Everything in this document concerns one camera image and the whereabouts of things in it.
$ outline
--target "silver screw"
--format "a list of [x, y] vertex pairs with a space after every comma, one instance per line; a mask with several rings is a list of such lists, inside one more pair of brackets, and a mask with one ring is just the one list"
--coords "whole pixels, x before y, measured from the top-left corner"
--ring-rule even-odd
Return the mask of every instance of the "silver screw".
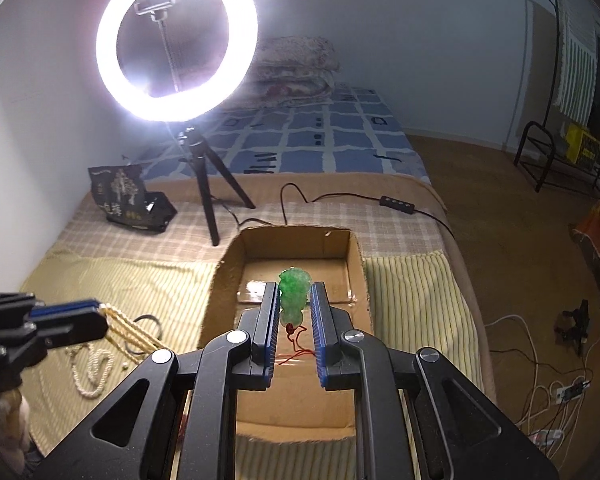
[[160, 348], [151, 354], [151, 359], [153, 359], [154, 363], [158, 365], [163, 365], [164, 363], [168, 363], [171, 360], [171, 350], [166, 348]]
[[227, 333], [226, 340], [229, 343], [237, 344], [246, 341], [247, 337], [249, 337], [249, 334], [247, 334], [243, 330], [231, 330]]
[[435, 348], [423, 348], [420, 350], [420, 358], [427, 363], [435, 363], [440, 359], [440, 354]]
[[344, 334], [344, 339], [346, 339], [350, 343], [359, 343], [364, 338], [365, 334], [360, 330], [349, 330]]

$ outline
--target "brown floor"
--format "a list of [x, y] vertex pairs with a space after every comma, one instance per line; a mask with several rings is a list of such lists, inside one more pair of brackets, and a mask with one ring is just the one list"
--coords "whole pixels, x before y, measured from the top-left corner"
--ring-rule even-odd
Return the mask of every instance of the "brown floor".
[[[484, 322], [520, 314], [529, 325], [539, 361], [564, 371], [581, 367], [573, 349], [555, 344], [553, 327], [559, 312], [573, 310], [586, 298], [592, 317], [589, 344], [600, 334], [600, 294], [568, 229], [587, 214], [593, 201], [549, 187], [535, 193], [530, 179], [513, 167], [512, 157], [498, 150], [451, 140], [410, 139], [448, 208]], [[491, 349], [520, 348], [532, 355], [517, 322], [506, 320], [487, 332]], [[492, 357], [499, 406], [517, 421], [533, 384], [534, 366], [517, 354]], [[577, 471], [600, 439], [600, 343], [587, 365], [594, 379], [560, 471], [563, 479]], [[577, 375], [560, 377], [540, 367], [539, 383], [548, 386], [558, 379], [566, 384]], [[534, 411], [545, 398], [537, 394]], [[538, 417], [536, 429], [550, 422], [555, 411]], [[566, 443], [555, 456], [557, 466]]]

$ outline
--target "ring light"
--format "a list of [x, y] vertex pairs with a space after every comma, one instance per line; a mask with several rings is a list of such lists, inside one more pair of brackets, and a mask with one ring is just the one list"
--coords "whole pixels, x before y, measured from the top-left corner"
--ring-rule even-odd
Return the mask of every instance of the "ring light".
[[222, 0], [229, 21], [229, 44], [217, 72], [202, 85], [164, 97], [151, 97], [135, 88], [117, 59], [117, 35], [136, 0], [111, 0], [104, 10], [96, 38], [97, 67], [113, 98], [139, 118], [185, 122], [215, 108], [238, 87], [251, 65], [257, 42], [253, 0]]

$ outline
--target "black bag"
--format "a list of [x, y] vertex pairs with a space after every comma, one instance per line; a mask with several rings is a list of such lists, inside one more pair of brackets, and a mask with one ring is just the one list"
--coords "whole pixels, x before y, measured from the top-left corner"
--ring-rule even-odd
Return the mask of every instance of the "black bag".
[[146, 190], [139, 164], [88, 168], [88, 174], [93, 200], [110, 222], [163, 233], [177, 214], [163, 192]]

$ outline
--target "blue blanket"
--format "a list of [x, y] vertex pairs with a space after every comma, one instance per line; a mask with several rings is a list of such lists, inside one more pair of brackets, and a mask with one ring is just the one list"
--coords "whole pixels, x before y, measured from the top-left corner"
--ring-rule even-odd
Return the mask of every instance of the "blue blanket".
[[[212, 110], [196, 121], [232, 173], [406, 174], [430, 184], [419, 155], [373, 90], [339, 84], [329, 104]], [[189, 178], [173, 140], [145, 152], [145, 180]], [[209, 174], [217, 174], [208, 166]]]

